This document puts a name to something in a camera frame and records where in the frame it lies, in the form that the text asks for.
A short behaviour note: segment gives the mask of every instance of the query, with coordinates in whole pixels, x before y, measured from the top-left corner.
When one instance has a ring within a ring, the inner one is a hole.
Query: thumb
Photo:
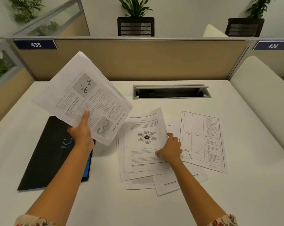
[[[161,153],[160,150],[158,150],[158,151],[155,152],[155,155],[160,156],[160,153]]]
[[[86,110],[84,111],[83,116],[82,116],[81,122],[82,122],[83,124],[86,124],[86,125],[87,125],[87,121],[88,121],[89,117],[90,117],[90,111],[86,109]]]

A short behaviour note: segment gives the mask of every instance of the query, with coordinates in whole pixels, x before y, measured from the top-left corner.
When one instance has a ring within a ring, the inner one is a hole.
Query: black planter
[[[225,34],[229,37],[259,37],[264,19],[229,18]]]
[[[155,36],[153,17],[118,17],[118,36]]]

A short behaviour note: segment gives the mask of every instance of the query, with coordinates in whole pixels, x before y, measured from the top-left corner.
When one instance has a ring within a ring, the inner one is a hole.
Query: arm
[[[181,143],[172,133],[168,133],[168,140],[161,150],[155,154],[162,156],[172,167],[198,226],[207,226],[215,219],[226,215],[221,207],[210,197],[199,182],[193,177],[180,159],[182,153]]]
[[[75,146],[26,214],[51,220],[58,226],[66,225],[87,159],[94,147],[91,131],[87,126],[89,115],[89,111],[86,110],[79,126],[68,128],[68,132],[75,140]]]

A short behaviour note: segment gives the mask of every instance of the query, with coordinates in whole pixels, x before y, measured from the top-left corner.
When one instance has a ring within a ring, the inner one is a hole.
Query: white desk
[[[201,84],[212,98],[133,100],[132,85]],[[42,190],[17,192],[50,114],[31,103],[46,86],[35,82],[0,122],[0,225],[12,225]],[[220,119],[228,174],[205,169],[202,186],[240,225],[284,225],[284,151],[227,80],[114,82],[132,113],[161,107],[165,122],[182,110]],[[116,142],[94,149],[90,179],[80,185],[67,225],[195,225],[180,190],[125,190],[118,182]]]

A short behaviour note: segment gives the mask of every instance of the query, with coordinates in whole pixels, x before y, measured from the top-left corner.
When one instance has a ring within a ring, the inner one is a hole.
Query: beige partition panel
[[[238,68],[242,63],[250,56],[256,56],[264,64],[266,64],[273,72],[275,72],[280,78],[284,80],[284,51],[254,51],[253,48],[257,44],[257,41],[251,41],[249,48],[242,57],[241,61],[234,69],[231,77],[234,76]]]
[[[76,20],[68,25],[59,36],[90,36],[84,14],[82,13]]]
[[[58,50],[19,50],[39,81],[82,51],[110,81],[226,79],[247,42],[222,40],[55,40]]]
[[[25,68],[0,88],[0,121],[34,82]]]
[[[251,56],[230,83],[284,148],[284,81]]]

